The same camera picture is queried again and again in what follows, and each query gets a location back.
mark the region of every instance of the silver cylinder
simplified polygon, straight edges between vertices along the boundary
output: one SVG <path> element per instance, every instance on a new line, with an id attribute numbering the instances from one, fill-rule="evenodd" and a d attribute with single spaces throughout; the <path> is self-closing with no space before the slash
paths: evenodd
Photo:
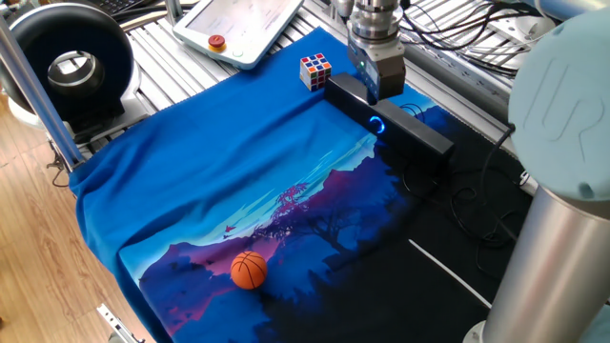
<path id="1" fill-rule="evenodd" d="M 180 0 L 165 0 L 165 7 L 168 10 L 168 21 L 172 26 L 182 18 L 182 5 L 180 5 Z"/>
<path id="2" fill-rule="evenodd" d="M 610 296 L 609 216 L 539 187 L 482 342 L 579 341 Z"/>

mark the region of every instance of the metal pole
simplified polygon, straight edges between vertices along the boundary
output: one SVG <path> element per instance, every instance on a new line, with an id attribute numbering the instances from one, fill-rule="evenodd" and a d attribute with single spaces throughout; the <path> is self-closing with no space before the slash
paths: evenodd
<path id="1" fill-rule="evenodd" d="M 466 339 L 578 342 L 610 296 L 609 245 L 610 203 L 539 187 L 487 322 Z"/>
<path id="2" fill-rule="evenodd" d="M 165 0 L 165 7 L 168 9 L 168 21 L 172 26 L 175 26 L 183 14 L 180 0 Z"/>
<path id="3" fill-rule="evenodd" d="M 0 58 L 72 169 L 83 161 L 83 156 L 34 74 L 26 55 L 10 33 L 4 18 L 0 18 Z"/>

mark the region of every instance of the wooden floor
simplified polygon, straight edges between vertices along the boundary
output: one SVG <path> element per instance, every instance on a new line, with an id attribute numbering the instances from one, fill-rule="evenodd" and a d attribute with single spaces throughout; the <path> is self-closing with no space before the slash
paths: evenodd
<path id="1" fill-rule="evenodd" d="M 81 237 L 75 199 L 51 184 L 45 134 L 19 123 L 0 99 L 0 342 L 107 342 L 105 303 L 137 338 L 153 342 L 112 275 Z M 66 184 L 63 173 L 59 183 Z"/>

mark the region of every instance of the white label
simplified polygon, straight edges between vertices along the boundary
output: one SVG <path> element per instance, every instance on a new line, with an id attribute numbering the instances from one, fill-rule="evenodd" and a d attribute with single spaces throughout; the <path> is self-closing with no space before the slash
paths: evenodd
<path id="1" fill-rule="evenodd" d="M 373 82 L 376 85 L 378 82 L 377 70 L 375 69 L 375 67 L 373 67 L 373 65 L 371 64 L 371 61 L 366 62 L 366 73 L 368 73 L 369 76 L 371 76 L 371 79 L 373 80 Z"/>

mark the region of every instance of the white cable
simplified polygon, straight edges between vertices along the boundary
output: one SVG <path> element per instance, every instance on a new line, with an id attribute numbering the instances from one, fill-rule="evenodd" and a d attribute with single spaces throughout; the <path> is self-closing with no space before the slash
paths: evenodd
<path id="1" fill-rule="evenodd" d="M 464 286 L 464 288 L 468 291 L 470 291 L 470 293 L 472 293 L 478 300 L 480 300 L 480 302 L 483 303 L 483 305 L 487 306 L 488 309 L 492 308 L 492 304 L 487 301 L 487 299 L 485 299 L 484 297 L 482 297 L 477 291 L 475 291 L 474 288 L 470 287 L 470 285 L 468 285 L 464 280 L 462 280 L 457 274 L 455 274 L 454 272 L 452 272 L 449 268 L 445 267 L 444 264 L 440 263 L 440 261 L 438 261 L 434 256 L 432 256 L 429 252 L 426 252 L 425 250 L 423 250 L 423 248 L 421 248 L 416 242 L 414 242 L 413 240 L 409 239 L 409 243 L 411 243 L 411 245 L 413 245 L 414 247 L 416 247 L 421 253 L 425 254 L 426 257 L 430 258 L 434 263 L 436 263 L 439 267 L 441 267 L 443 270 L 445 270 L 448 274 L 450 274 L 451 276 L 453 276 L 453 278 L 455 278 L 455 280 L 457 282 L 459 282 L 462 286 Z"/>

